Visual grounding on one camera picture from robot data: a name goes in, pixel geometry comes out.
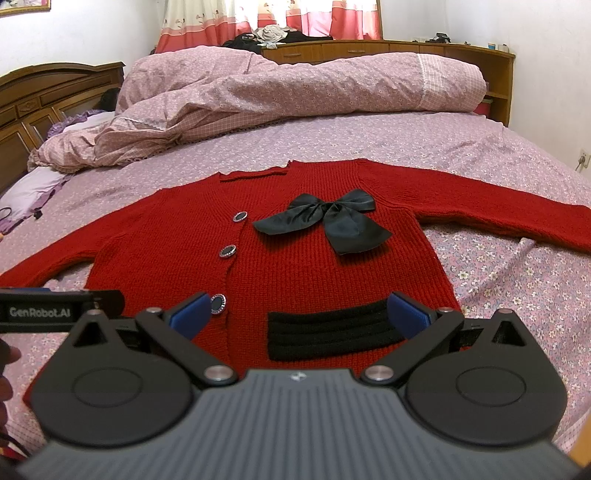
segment wooden headboard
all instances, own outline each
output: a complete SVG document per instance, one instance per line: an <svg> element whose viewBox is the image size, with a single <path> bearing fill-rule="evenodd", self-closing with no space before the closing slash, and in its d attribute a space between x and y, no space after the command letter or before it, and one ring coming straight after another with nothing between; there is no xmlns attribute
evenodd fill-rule
<svg viewBox="0 0 591 480"><path fill-rule="evenodd" d="M123 83L124 64L47 63L0 77L0 193L27 172L53 124L94 108Z"/></svg>

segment red and white curtain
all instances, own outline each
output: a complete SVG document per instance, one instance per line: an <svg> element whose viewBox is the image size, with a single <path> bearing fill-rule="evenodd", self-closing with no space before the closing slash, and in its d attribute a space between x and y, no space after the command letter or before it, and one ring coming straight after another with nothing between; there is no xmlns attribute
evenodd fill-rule
<svg viewBox="0 0 591 480"><path fill-rule="evenodd" d="M311 37L380 38L376 0L168 0L156 53L219 46L272 24Z"/></svg>

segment black bow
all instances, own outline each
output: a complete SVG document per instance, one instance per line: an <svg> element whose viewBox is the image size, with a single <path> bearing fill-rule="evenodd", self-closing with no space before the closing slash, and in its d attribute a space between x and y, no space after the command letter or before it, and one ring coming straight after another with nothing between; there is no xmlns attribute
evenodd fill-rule
<svg viewBox="0 0 591 480"><path fill-rule="evenodd" d="M285 212L254 222L254 228L267 235L295 232L320 222L339 255L361 253L384 243L392 236L360 212L375 210L373 197L363 190L351 190L336 202L323 202L308 193L299 195Z"/></svg>

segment wooden dresser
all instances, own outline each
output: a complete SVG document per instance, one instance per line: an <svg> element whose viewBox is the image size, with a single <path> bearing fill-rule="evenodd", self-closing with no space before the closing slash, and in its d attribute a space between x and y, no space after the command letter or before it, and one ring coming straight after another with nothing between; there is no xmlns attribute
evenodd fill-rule
<svg viewBox="0 0 591 480"><path fill-rule="evenodd" d="M490 118L509 125L515 56L488 48L454 43L418 43L388 40L327 40L280 45L263 49L263 56L277 63L322 63L362 55L388 52L415 52L442 55L477 65L490 83L487 98L493 100Z"/></svg>
<svg viewBox="0 0 591 480"><path fill-rule="evenodd" d="M29 152L51 126L94 108L123 82L123 63L50 63L0 77L0 194L27 172Z"/></svg>

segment human hand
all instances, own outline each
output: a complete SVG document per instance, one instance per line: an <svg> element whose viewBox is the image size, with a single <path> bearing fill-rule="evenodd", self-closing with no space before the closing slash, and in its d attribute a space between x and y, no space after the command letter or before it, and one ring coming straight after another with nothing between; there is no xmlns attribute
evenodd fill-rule
<svg viewBox="0 0 591 480"><path fill-rule="evenodd" d="M0 354L0 364L8 365L16 362L20 359L21 351L13 346L9 346L4 343L6 348L0 349L3 354ZM6 377L0 377L0 432L3 434L8 434L6 424L8 422L8 410L6 408L5 402L10 400L13 395L12 385L8 381ZM4 439L0 438L0 446L7 446L8 442Z"/></svg>

